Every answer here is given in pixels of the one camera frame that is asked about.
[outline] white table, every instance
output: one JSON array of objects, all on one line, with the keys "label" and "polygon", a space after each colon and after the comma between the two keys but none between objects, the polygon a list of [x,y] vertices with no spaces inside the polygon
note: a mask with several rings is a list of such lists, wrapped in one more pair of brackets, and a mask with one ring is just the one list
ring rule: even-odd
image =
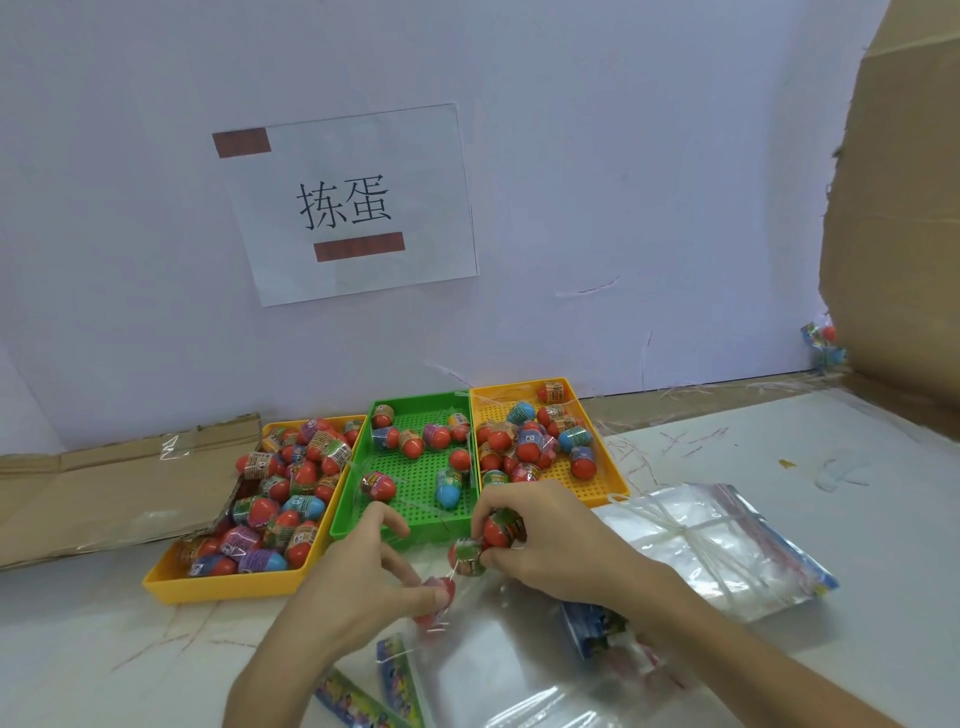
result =
[{"label": "white table", "polygon": [[[838,577],[837,592],[760,625],[765,637],[907,725],[955,722],[960,448],[833,391],[610,441],[632,450],[620,467],[638,488],[650,489],[654,476],[733,483]],[[869,485],[816,487],[838,451],[868,463],[850,478]],[[5,725],[218,724],[230,683],[283,601],[164,607],[139,583],[164,548],[0,573]],[[421,572],[442,570],[439,549],[415,561]],[[340,667],[375,689],[371,649]],[[736,723],[712,695],[692,692],[650,724]],[[340,723],[311,701],[303,725]]]}]

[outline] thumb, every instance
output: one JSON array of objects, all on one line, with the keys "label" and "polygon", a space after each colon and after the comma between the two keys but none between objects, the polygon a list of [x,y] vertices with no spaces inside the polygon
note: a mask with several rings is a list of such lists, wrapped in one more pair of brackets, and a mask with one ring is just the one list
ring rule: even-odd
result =
[{"label": "thumb", "polygon": [[403,587],[397,590],[396,617],[423,617],[445,609],[450,596],[443,587]]},{"label": "thumb", "polygon": [[480,563],[487,569],[495,569],[514,579],[519,579],[520,568],[523,566],[523,550],[518,548],[488,548],[480,554]]}]

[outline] egg cluster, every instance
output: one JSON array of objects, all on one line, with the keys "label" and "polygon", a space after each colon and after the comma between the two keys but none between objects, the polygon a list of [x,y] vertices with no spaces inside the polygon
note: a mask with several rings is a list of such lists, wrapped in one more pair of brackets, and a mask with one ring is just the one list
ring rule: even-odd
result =
[{"label": "egg cluster", "polygon": [[339,432],[317,418],[299,428],[278,427],[267,433],[258,451],[237,458],[244,480],[228,517],[209,536],[180,545],[188,574],[302,567],[362,425],[349,420]]}]

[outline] cardboard box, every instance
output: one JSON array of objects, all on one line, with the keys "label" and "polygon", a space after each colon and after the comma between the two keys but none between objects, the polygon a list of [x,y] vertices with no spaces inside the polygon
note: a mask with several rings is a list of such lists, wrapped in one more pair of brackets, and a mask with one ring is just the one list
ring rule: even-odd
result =
[{"label": "cardboard box", "polygon": [[860,63],[820,265],[852,367],[931,397],[879,403],[952,437],[934,402],[960,405],[958,84],[960,4],[893,0]]},{"label": "cardboard box", "polygon": [[0,568],[205,533],[259,416],[60,455],[0,457]]}]

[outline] yellow tray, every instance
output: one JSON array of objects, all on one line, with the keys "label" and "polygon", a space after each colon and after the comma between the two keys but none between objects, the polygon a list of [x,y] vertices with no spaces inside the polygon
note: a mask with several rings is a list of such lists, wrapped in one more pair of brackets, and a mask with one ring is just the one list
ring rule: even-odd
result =
[{"label": "yellow tray", "polygon": [[573,417],[584,421],[584,427],[593,435],[593,452],[596,455],[597,475],[590,480],[577,480],[570,474],[570,460],[560,454],[557,460],[549,469],[543,472],[545,477],[552,477],[559,480],[569,490],[573,491],[577,498],[582,500],[588,507],[593,508],[598,505],[604,505],[608,502],[607,495],[610,493],[619,493],[627,495],[630,488],[623,475],[613,464],[607,447],[597,433],[596,428],[584,411],[576,395],[573,393],[573,387],[570,382],[562,376],[553,376],[549,379],[535,379],[533,381],[519,381],[514,384],[497,384],[493,387],[478,387],[470,390],[470,407],[473,410],[473,446],[477,448],[476,430],[487,420],[502,422],[506,419],[507,413],[513,406],[523,400],[530,402],[537,409],[543,407],[543,402],[537,399],[537,390],[545,381],[561,381],[569,393],[570,401],[564,402],[564,407]]},{"label": "yellow tray", "polygon": [[[346,417],[327,417],[326,420],[337,429],[343,431],[347,420],[360,420],[364,423],[366,415],[348,415]],[[266,436],[275,427],[299,428],[306,420],[291,420],[281,423],[269,423],[263,427]],[[233,467],[233,463],[225,463],[225,468]],[[277,596],[292,594],[297,590],[300,582],[311,570],[328,546],[333,543],[330,538],[330,525],[333,515],[337,512],[340,496],[344,492],[347,482],[347,470],[340,473],[340,480],[333,491],[333,497],[324,511],[324,517],[317,527],[317,538],[307,554],[306,561],[299,569],[289,571],[263,571],[262,573],[238,573],[230,576],[205,576],[189,578],[189,570],[180,562],[180,540],[173,542],[166,553],[150,569],[143,578],[143,586],[147,591],[164,604],[182,604],[191,601],[215,601],[218,599],[243,599],[251,596]]]}]

